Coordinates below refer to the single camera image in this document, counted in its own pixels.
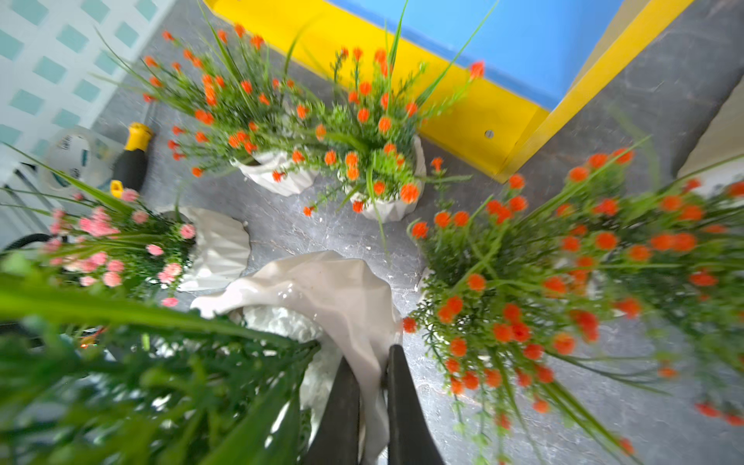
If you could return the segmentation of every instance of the white ceramic pot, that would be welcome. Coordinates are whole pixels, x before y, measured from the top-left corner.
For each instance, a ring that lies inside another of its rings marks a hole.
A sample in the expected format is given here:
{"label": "white ceramic pot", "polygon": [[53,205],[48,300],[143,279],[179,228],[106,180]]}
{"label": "white ceramic pot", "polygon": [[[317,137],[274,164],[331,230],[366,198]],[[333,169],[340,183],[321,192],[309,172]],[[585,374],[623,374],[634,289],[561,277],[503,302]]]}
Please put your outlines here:
{"label": "white ceramic pot", "polygon": [[[304,315],[341,349],[362,393],[363,463],[376,463],[390,436],[382,378],[388,350],[400,341],[402,329],[390,286],[365,261],[322,251],[275,260],[224,291],[196,298],[191,308],[210,318],[254,305],[283,307]],[[328,373],[329,379],[334,373],[335,368]]]}
{"label": "white ceramic pot", "polygon": [[[421,139],[418,136],[414,136],[414,151],[416,152],[416,167],[414,168],[414,174],[416,176],[426,176],[426,160],[423,157]],[[420,199],[423,194],[423,183],[417,182],[416,184],[419,188],[418,199]],[[359,201],[364,198],[364,195],[356,193],[351,197],[351,200]],[[374,219],[377,221],[377,213],[379,213],[379,219],[382,222],[400,221],[405,215],[416,209],[418,199],[413,203],[405,203],[401,199],[387,201],[375,200],[374,206],[372,206],[371,202],[367,202],[361,215],[363,215],[364,218]]]}
{"label": "white ceramic pot", "polygon": [[287,173],[281,181],[274,180],[274,172],[283,172],[293,164],[289,159],[289,154],[282,150],[255,153],[253,158],[258,161],[257,165],[242,164],[238,161],[232,161],[232,165],[237,167],[246,178],[251,179],[265,189],[283,196],[291,196],[302,192],[312,186],[317,171],[298,170]]}
{"label": "white ceramic pot", "polygon": [[179,291],[221,289],[238,279],[248,265],[251,238],[240,221],[204,208],[180,208],[196,227],[192,260]]}

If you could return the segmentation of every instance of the flower bouquet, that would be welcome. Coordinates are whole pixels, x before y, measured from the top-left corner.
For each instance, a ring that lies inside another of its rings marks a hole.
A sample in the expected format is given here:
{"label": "flower bouquet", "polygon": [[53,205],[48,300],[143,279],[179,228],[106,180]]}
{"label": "flower bouquet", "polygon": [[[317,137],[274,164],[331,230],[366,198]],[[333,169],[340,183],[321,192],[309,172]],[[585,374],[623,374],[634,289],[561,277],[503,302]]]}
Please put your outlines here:
{"label": "flower bouquet", "polygon": [[[423,333],[461,422],[459,396],[466,391],[481,404],[483,419],[493,420],[500,464],[510,463],[504,442],[513,422],[526,430],[517,391],[540,414],[556,411],[579,425],[619,461],[620,452],[638,462],[632,444],[599,423],[551,368],[551,360],[563,360],[649,391],[657,391],[649,383],[677,376],[675,355],[661,349],[650,357],[657,366],[632,373],[594,365],[612,357],[575,355],[581,341],[592,350],[600,323],[617,314],[649,328],[667,322],[680,329],[706,387],[697,408],[742,422],[740,410],[721,395],[712,362],[744,372],[742,238],[731,233],[744,219],[734,204],[744,185],[703,199],[691,179],[621,197],[633,156],[628,149],[593,155],[569,172],[561,193],[530,214],[520,195],[525,181],[515,175],[502,198],[473,214],[440,211],[431,227],[416,221],[409,228],[432,273],[404,329]],[[485,427],[491,422],[483,419],[474,436],[479,463],[487,463],[492,441]]]}

